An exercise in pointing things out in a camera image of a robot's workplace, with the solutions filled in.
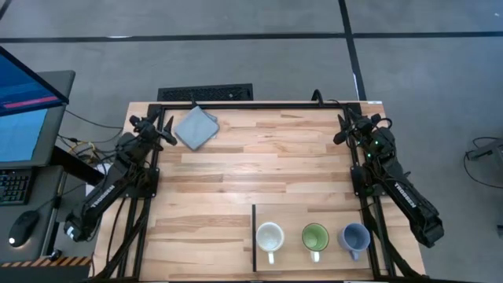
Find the black floor line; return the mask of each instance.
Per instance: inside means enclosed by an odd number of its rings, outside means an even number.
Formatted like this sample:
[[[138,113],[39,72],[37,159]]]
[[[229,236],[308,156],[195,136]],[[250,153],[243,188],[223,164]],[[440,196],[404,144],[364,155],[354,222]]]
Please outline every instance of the black floor line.
[[[451,39],[503,37],[503,31],[452,31],[452,32],[356,32],[354,39]]]
[[[10,3],[11,3],[12,1],[13,1],[13,0],[6,0],[6,1],[3,3],[2,7],[0,8],[0,20],[2,20],[3,15],[5,15],[5,14],[6,14],[7,9],[9,8]]]
[[[4,38],[0,43],[79,43],[79,42],[170,42],[170,41],[211,41],[211,40],[251,40],[251,39],[343,39],[343,33],[266,33],[231,35],[136,35],[136,36],[91,36],[91,37],[38,37]]]
[[[344,32],[346,34],[347,51],[351,61],[351,69],[353,70],[354,81],[356,82],[356,92],[358,100],[366,101],[367,95],[365,94],[365,87],[363,86],[362,71],[360,70],[360,63],[358,62],[358,55],[356,54],[356,47],[354,46],[353,33],[351,32],[351,23],[349,15],[347,14],[346,2],[339,0],[340,14],[343,19]]]

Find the computer mouse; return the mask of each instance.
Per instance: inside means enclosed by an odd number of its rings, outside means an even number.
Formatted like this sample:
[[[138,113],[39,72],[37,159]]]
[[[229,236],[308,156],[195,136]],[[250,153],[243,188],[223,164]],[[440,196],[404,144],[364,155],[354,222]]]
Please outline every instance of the computer mouse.
[[[39,213],[37,211],[23,212],[23,214],[16,219],[14,225],[10,228],[10,245],[16,248],[26,243],[38,221]]]

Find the blue mug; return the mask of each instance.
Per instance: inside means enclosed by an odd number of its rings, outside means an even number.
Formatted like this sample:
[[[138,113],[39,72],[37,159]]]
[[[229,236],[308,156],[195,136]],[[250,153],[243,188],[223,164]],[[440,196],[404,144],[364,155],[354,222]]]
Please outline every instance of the blue mug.
[[[339,244],[349,251],[354,261],[358,260],[360,252],[365,251],[370,244],[370,233],[362,224],[351,223],[339,232]]]

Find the gray cloth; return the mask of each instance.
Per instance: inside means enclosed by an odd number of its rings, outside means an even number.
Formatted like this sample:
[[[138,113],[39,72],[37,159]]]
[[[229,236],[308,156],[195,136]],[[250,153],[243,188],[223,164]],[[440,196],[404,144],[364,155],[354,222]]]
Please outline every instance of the gray cloth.
[[[174,128],[174,133],[191,150],[197,150],[218,132],[216,121],[217,117],[197,106]]]

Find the yellow black caution tape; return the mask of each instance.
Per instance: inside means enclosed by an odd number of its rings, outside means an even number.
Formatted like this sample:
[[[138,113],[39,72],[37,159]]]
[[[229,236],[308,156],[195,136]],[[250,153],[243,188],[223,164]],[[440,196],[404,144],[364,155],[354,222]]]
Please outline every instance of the yellow black caution tape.
[[[86,266],[90,265],[90,263],[91,258],[89,256],[61,256],[53,262],[46,257],[42,257],[35,261],[0,263],[0,267]]]

